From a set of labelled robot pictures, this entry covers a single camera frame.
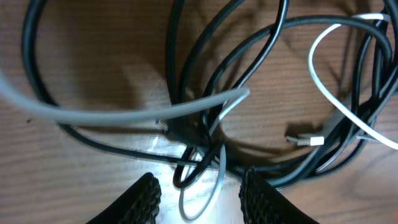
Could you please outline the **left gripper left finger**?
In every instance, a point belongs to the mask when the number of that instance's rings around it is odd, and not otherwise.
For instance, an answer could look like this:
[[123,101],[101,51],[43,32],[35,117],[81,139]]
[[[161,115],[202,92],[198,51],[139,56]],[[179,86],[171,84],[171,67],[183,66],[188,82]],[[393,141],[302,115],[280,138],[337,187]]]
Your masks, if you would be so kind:
[[87,224],[155,224],[161,195],[159,180],[147,172]]

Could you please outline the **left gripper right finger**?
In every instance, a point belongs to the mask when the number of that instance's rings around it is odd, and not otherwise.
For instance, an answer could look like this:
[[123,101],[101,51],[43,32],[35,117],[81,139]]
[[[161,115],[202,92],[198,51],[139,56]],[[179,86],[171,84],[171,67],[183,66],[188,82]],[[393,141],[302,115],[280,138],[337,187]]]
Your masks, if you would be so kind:
[[243,175],[239,198],[244,223],[318,224],[251,169]]

